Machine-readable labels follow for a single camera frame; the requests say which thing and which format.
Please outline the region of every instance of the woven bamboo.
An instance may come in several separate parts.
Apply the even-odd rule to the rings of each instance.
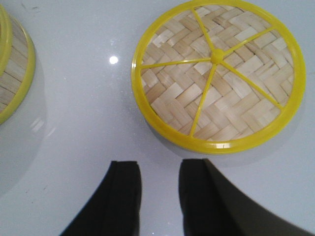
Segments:
[[[22,102],[34,71],[34,49],[22,26],[0,6],[0,123]]]
[[[205,5],[154,34],[141,79],[156,114],[182,134],[230,141],[258,132],[286,106],[293,87],[285,39],[250,11]]]

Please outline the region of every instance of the bamboo steamer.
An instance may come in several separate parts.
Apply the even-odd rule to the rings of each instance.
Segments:
[[[31,86],[34,69],[31,38],[0,5],[0,124],[23,101]]]
[[[303,56],[270,13],[237,0],[193,0],[142,36],[131,69],[135,99],[162,136],[202,153],[259,145],[293,117]]]

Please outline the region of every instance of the white tile floor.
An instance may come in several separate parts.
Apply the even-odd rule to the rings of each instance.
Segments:
[[[131,91],[138,40],[159,15],[183,2],[1,1],[30,33],[37,64],[28,96],[0,127],[0,235],[58,235],[111,160],[136,160],[143,178],[141,235],[181,236],[178,169],[183,158],[205,157],[263,207],[315,233],[315,1],[250,1],[296,37],[307,88],[300,110],[278,136],[225,156],[191,153],[162,139]]]

